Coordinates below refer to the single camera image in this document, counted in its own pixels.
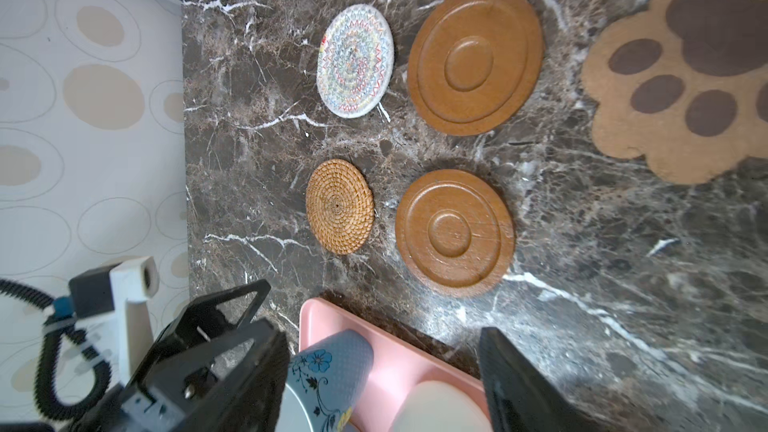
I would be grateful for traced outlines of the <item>brown wooden coaster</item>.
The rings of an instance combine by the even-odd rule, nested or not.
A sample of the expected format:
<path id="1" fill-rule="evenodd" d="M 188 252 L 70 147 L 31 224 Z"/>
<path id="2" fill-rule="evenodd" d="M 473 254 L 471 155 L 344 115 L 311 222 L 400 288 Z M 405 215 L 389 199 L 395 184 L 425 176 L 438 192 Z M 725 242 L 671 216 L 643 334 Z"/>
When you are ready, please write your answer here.
<path id="1" fill-rule="evenodd" d="M 397 209 L 395 235 L 408 270 L 451 297 L 491 291 L 516 245 L 514 222 L 501 196 L 458 169 L 429 172 L 409 186 Z"/>
<path id="2" fill-rule="evenodd" d="M 527 0 L 445 0 L 426 19 L 408 60 L 408 91 L 435 130 L 488 132 L 531 96 L 544 54 Z"/>

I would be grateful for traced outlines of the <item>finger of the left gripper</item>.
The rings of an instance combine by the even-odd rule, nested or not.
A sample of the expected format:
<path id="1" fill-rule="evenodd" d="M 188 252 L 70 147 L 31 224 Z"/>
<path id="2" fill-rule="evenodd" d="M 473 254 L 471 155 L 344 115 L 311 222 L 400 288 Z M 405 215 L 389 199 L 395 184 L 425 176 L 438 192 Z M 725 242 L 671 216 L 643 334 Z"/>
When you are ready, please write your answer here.
<path id="1" fill-rule="evenodd" d="M 167 326 L 146 356 L 148 366 L 211 366 L 241 345 L 259 346 L 272 339 L 272 325 L 256 313 L 271 291 L 260 279 L 193 299 Z M 221 308 L 251 297 L 246 310 L 230 320 Z"/>

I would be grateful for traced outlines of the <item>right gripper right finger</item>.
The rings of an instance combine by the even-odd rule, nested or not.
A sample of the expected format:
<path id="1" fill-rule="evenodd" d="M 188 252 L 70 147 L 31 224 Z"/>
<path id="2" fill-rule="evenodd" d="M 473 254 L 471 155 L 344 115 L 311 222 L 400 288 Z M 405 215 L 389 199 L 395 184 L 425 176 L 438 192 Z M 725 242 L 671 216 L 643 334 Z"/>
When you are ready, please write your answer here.
<path id="1" fill-rule="evenodd" d="M 495 431 L 596 431 L 496 327 L 484 327 L 478 363 Z"/>

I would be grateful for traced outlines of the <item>brown paw shaped coaster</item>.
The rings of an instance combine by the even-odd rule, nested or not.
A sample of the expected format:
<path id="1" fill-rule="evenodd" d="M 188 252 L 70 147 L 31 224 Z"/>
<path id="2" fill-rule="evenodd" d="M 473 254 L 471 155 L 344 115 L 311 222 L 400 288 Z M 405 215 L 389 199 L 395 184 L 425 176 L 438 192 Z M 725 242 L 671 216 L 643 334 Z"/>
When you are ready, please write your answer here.
<path id="1" fill-rule="evenodd" d="M 701 184 L 767 154 L 767 0 L 650 0 L 608 26 L 582 68 L 592 139 Z"/>

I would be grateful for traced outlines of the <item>woven rattan round coaster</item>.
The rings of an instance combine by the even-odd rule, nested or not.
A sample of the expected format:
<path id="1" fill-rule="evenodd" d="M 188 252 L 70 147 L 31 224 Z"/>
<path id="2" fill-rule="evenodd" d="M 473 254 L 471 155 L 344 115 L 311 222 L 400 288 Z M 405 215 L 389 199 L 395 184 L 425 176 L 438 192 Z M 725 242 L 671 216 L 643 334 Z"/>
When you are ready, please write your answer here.
<path id="1" fill-rule="evenodd" d="M 348 255 L 360 249 L 372 231 L 373 194 L 357 167 L 331 159 L 310 177 L 306 213 L 320 244 L 335 254 Z"/>

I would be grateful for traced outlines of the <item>multicolour woven round coaster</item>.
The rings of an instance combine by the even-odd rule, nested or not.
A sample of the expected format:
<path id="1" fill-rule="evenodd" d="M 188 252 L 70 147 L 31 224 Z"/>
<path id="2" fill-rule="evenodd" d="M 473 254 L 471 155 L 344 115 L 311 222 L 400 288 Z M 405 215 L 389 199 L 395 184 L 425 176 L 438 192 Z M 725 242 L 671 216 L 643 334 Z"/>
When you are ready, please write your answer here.
<path id="1" fill-rule="evenodd" d="M 316 86 L 335 115 L 353 119 L 381 101 L 394 68 L 394 41 L 383 14 L 368 4 L 340 12 L 323 34 Z"/>

